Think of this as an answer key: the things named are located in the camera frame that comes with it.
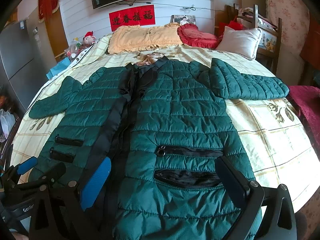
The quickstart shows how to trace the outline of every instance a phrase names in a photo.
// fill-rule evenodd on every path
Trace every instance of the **white pillow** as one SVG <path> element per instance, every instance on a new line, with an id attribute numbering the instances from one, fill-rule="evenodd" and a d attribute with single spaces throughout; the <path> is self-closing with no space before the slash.
<path id="1" fill-rule="evenodd" d="M 225 26 L 223 39 L 216 50 L 237 53 L 248 60 L 254 60 L 261 37 L 262 31 L 260 29 L 235 31 Z"/>

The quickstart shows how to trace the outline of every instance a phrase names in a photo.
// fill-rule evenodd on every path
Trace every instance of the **jacket sleeve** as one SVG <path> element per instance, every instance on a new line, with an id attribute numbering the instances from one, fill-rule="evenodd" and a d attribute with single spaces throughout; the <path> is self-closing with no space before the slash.
<path id="1" fill-rule="evenodd" d="M 56 94 L 35 102 L 29 112 L 29 117 L 38 119 L 64 112 L 81 89 L 82 85 L 78 80 L 67 76 Z"/>
<path id="2" fill-rule="evenodd" d="M 212 59 L 211 68 L 198 79 L 223 99 L 266 100 L 283 98 L 289 93 L 288 87 L 276 77 L 242 74 L 217 58 Z"/>

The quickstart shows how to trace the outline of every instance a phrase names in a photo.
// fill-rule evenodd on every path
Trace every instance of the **refrigerator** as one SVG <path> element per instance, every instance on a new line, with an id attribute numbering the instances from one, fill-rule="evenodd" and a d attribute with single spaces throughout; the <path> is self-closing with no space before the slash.
<path id="1" fill-rule="evenodd" d="M 22 117 L 39 89 L 48 81 L 26 21 L 7 25 L 0 33 L 0 85 L 4 85 Z"/>

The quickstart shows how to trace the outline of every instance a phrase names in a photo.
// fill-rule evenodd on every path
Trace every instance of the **screw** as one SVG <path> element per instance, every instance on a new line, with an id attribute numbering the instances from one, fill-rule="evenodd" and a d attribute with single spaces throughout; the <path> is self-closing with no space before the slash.
<path id="1" fill-rule="evenodd" d="M 68 183 L 69 187 L 74 187 L 75 185 L 77 185 L 77 182 L 75 180 L 72 180 Z"/>
<path id="2" fill-rule="evenodd" d="M 258 182 L 256 182 L 255 180 L 250 181 L 250 185 L 251 185 L 252 187 L 257 187 L 257 186 L 259 186 Z"/>
<path id="3" fill-rule="evenodd" d="M 46 190 L 46 188 L 47 188 L 46 185 L 42 185 L 39 189 L 40 189 L 40 191 L 44 191 L 44 190 Z"/>
<path id="4" fill-rule="evenodd" d="M 287 190 L 287 189 L 288 189 L 285 184 L 281 184 L 281 185 L 280 185 L 280 188 L 281 188 L 282 190 Z"/>

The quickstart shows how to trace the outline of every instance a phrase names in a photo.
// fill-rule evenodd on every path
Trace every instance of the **black zipper pocket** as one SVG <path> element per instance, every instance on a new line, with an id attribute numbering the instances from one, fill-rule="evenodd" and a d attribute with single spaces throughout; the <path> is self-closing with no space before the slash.
<path id="1" fill-rule="evenodd" d="M 181 146 L 159 146 L 156 155 L 158 157 L 163 157 L 166 154 L 180 154 L 191 157 L 215 157 L 218 158 L 223 156 L 223 152 L 220 150 L 210 150 L 210 149 L 196 149 Z"/>
<path id="2" fill-rule="evenodd" d="M 215 187 L 220 184 L 219 177 L 213 172 L 165 169 L 155 171 L 154 178 L 171 186 L 187 189 Z"/>
<path id="3" fill-rule="evenodd" d="M 68 153 L 58 152 L 54 147 L 51 147 L 50 158 L 60 162 L 73 163 L 75 156 Z"/>
<path id="4" fill-rule="evenodd" d="M 64 137 L 60 137 L 58 134 L 56 135 L 54 141 L 59 144 L 70 145 L 70 146 L 81 147 L 83 145 L 83 140 L 64 138 Z"/>

